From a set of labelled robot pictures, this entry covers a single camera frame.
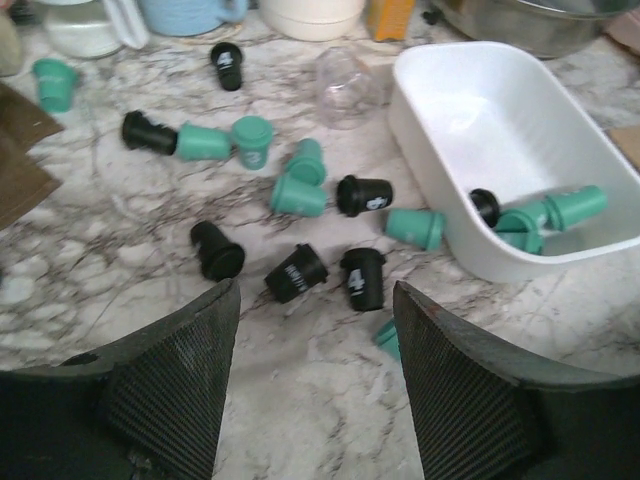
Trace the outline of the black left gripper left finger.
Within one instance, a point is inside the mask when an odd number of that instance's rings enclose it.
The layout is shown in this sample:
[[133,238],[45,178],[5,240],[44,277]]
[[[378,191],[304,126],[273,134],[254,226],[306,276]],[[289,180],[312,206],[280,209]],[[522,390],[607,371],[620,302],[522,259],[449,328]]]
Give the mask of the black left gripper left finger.
[[209,479],[240,290],[181,309],[60,365],[1,375],[5,479]]

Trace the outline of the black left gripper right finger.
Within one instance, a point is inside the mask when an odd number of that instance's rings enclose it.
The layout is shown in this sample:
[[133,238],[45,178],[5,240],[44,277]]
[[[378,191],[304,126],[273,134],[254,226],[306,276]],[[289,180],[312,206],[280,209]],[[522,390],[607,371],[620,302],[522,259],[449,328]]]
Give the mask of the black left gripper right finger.
[[428,479],[635,479],[639,380],[511,344],[413,286],[393,290]]

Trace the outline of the white rectangular storage basket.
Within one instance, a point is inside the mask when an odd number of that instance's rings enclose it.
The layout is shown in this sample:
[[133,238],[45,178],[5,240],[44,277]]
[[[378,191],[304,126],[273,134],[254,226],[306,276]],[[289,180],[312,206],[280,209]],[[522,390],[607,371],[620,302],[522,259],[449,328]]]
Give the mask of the white rectangular storage basket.
[[[547,67],[497,42],[423,45],[393,66],[390,129],[460,265],[491,282],[555,273],[639,244],[639,176]],[[500,240],[473,189],[503,206],[594,185],[604,212],[550,234],[541,255]]]

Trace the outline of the brown cardboard square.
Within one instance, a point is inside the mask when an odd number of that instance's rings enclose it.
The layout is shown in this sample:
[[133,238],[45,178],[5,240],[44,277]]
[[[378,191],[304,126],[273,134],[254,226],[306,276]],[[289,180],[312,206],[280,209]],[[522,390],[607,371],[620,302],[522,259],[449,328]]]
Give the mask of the brown cardboard square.
[[640,126],[612,128],[606,134],[635,170],[640,172]]

